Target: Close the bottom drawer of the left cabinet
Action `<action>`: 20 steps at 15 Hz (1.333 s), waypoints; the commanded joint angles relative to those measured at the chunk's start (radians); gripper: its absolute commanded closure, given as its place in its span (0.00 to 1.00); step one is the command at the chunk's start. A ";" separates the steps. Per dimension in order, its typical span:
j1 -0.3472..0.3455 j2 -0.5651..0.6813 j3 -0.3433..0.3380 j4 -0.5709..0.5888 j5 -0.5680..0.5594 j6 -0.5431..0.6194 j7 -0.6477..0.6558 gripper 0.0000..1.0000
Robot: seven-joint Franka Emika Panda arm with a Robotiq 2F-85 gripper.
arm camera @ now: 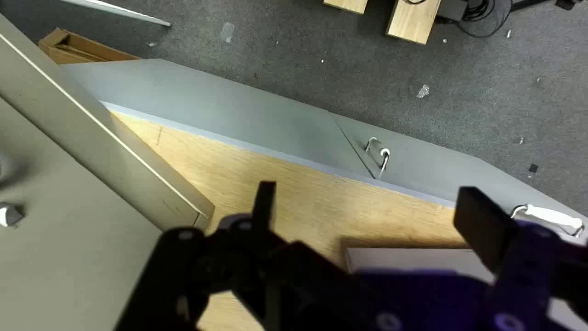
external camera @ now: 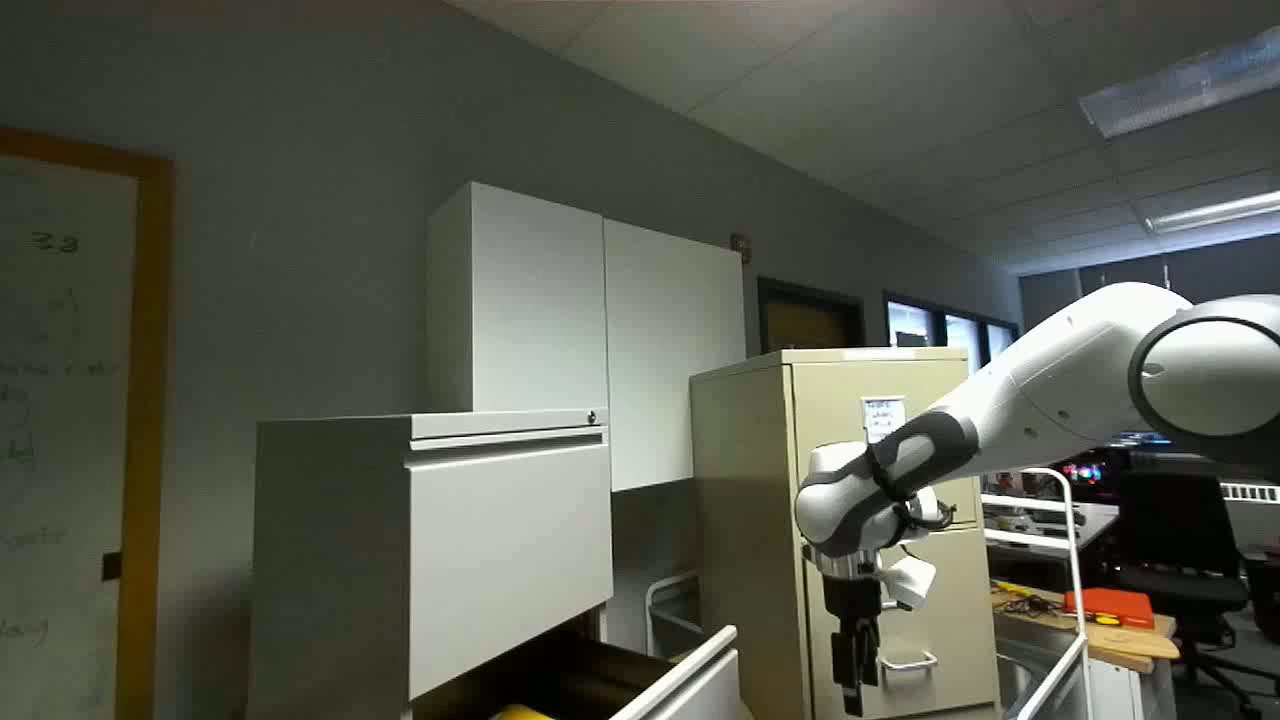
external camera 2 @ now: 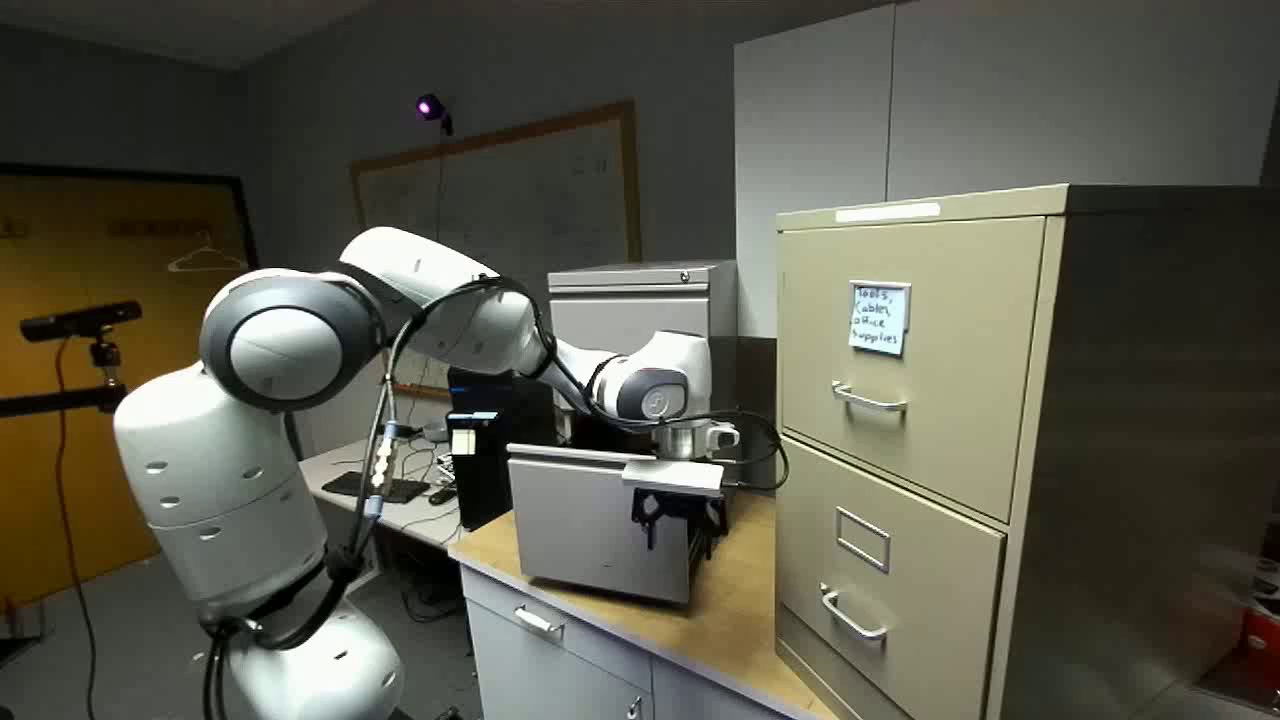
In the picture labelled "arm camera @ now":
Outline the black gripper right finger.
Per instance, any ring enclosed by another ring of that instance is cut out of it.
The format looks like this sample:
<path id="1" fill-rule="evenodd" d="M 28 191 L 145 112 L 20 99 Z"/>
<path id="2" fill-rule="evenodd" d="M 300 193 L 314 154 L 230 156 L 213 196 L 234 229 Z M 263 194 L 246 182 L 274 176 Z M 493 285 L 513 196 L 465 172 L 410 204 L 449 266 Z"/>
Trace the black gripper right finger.
<path id="1" fill-rule="evenodd" d="M 454 228 L 493 274 L 500 270 L 509 240 L 518 231 L 517 222 L 474 185 L 458 191 Z"/>

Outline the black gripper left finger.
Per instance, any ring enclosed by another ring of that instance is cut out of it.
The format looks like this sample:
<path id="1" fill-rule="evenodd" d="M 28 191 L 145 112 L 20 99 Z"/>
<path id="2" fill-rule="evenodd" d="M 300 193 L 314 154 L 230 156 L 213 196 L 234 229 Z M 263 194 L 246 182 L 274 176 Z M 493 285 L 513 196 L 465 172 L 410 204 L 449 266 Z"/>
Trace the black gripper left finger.
<path id="1" fill-rule="evenodd" d="M 250 215 L 252 237 L 257 242 L 265 242 L 272 235 L 274 200 L 276 200 L 276 182 L 261 182 L 257 187 L 254 209 Z"/>

